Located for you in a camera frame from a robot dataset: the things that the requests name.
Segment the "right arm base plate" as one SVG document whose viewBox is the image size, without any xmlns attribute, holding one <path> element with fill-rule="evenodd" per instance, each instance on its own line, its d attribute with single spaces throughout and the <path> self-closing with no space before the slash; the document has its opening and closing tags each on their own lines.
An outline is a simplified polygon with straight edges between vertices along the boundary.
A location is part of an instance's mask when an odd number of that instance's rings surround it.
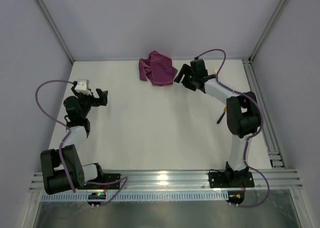
<svg viewBox="0 0 320 228">
<path fill-rule="evenodd" d="M 209 170 L 208 182 L 210 188 L 254 188 L 255 182 L 251 172 L 233 172 Z"/>
</svg>

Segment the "purple satin napkin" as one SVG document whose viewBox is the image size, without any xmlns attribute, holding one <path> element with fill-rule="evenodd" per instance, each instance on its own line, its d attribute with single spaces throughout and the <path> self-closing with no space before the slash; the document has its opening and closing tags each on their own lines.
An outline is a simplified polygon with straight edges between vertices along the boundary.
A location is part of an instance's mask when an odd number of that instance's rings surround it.
<svg viewBox="0 0 320 228">
<path fill-rule="evenodd" d="M 148 58 L 138 61 L 139 79 L 150 81 L 153 86 L 169 86 L 174 83 L 178 70 L 173 66 L 171 58 L 152 51 Z"/>
</svg>

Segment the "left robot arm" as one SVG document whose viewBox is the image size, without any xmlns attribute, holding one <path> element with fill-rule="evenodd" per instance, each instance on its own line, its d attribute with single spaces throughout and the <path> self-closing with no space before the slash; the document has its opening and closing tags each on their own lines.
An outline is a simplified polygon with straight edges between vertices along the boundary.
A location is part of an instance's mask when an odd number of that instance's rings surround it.
<svg viewBox="0 0 320 228">
<path fill-rule="evenodd" d="M 83 188 L 87 182 L 101 182 L 103 171 L 98 163 L 82 165 L 77 148 L 89 137 L 91 124 L 87 118 L 92 107 L 108 104 L 108 91 L 97 88 L 98 97 L 90 89 L 71 88 L 73 96 L 63 101 L 66 134 L 57 149 L 40 154 L 44 190 L 48 195 Z"/>
</svg>

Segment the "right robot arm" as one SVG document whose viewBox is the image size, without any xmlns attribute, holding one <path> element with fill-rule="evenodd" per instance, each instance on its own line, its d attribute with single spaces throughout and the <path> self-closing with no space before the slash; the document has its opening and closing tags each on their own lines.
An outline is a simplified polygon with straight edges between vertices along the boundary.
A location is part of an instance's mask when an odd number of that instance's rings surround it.
<svg viewBox="0 0 320 228">
<path fill-rule="evenodd" d="M 225 105 L 226 124 L 232 134 L 231 151 L 223 171 L 209 170 L 209 186 L 214 189 L 253 188 L 255 183 L 247 153 L 251 138 L 263 125 L 255 93 L 241 93 L 222 84 L 216 74 L 208 74 L 202 59 L 183 64 L 174 82 L 192 91 L 200 90 Z"/>
</svg>

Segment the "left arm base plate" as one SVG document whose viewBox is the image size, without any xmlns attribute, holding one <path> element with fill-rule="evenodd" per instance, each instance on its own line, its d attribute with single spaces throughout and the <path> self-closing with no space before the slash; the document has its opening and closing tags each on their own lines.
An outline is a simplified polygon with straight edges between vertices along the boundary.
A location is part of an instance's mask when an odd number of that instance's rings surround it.
<svg viewBox="0 0 320 228">
<path fill-rule="evenodd" d="M 92 182 L 96 183 L 111 183 L 115 182 L 116 180 L 119 180 L 121 178 L 120 173 L 104 173 L 102 178 L 97 178 L 95 180 L 92 180 Z M 96 185 L 96 184 L 87 184 L 83 187 L 78 188 L 79 190 L 118 190 L 120 188 L 120 182 L 110 184 L 110 185 Z"/>
</svg>

